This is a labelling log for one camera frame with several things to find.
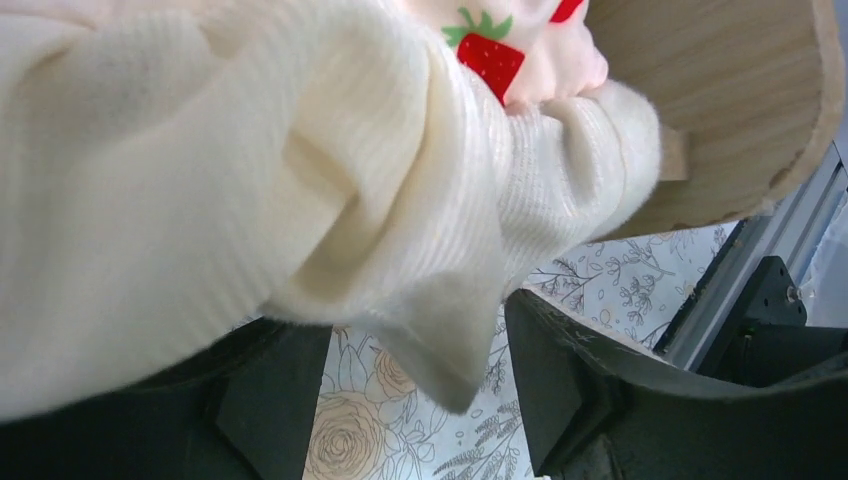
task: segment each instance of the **red strawberry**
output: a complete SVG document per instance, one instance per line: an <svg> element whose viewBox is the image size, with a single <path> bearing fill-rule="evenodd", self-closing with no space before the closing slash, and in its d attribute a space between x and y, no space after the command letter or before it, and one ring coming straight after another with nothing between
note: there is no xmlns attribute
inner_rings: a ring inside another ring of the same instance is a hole
<svg viewBox="0 0 848 480"><path fill-rule="evenodd" d="M550 23L563 23L567 21L581 3L583 3L583 0L562 0L551 17Z"/></svg>
<svg viewBox="0 0 848 480"><path fill-rule="evenodd" d="M460 63L479 75L503 105L506 90L524 61L524 53L500 43L512 28L512 16L494 25L492 17L483 12L477 25L467 8L460 8L459 13L468 25L443 28L448 45L457 47Z"/></svg>

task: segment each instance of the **wooden basket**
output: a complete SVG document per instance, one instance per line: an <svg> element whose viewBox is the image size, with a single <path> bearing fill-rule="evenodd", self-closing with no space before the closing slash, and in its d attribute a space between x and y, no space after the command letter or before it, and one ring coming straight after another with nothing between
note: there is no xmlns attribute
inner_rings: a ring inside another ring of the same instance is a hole
<svg viewBox="0 0 848 480"><path fill-rule="evenodd" d="M683 158L664 161L687 169L612 238L758 213L807 180L839 127L845 61L831 0L593 0L587 24L610 76L645 93L669 127L664 142Z"/></svg>

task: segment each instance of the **white sleeve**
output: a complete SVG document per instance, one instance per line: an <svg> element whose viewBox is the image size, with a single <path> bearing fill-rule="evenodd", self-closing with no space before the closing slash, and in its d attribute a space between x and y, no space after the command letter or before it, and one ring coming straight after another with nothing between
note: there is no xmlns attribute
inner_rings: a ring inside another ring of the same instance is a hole
<svg viewBox="0 0 848 480"><path fill-rule="evenodd" d="M4 1L0 421L135 382L260 306L374 332L462 411L503 297L658 176L638 94L507 117L388 1L95 27Z"/></svg>

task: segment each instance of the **floral tablecloth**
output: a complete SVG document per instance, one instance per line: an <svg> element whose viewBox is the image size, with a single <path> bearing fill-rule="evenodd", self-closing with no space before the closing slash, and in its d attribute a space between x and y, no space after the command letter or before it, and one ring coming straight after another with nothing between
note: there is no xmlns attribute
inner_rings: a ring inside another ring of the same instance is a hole
<svg viewBox="0 0 848 480"><path fill-rule="evenodd" d="M527 282L653 346L732 224L589 244ZM369 335L333 332L304 480L533 478L502 313L486 381L465 416L436 407Z"/></svg>

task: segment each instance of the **strawberry print fabric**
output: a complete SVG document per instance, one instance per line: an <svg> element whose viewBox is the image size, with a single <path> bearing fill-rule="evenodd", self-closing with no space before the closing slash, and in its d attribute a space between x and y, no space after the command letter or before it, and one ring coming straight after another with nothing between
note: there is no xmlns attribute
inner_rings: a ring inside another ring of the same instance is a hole
<svg viewBox="0 0 848 480"><path fill-rule="evenodd" d="M584 23L589 0L411 0L505 106L578 95L607 78Z"/></svg>

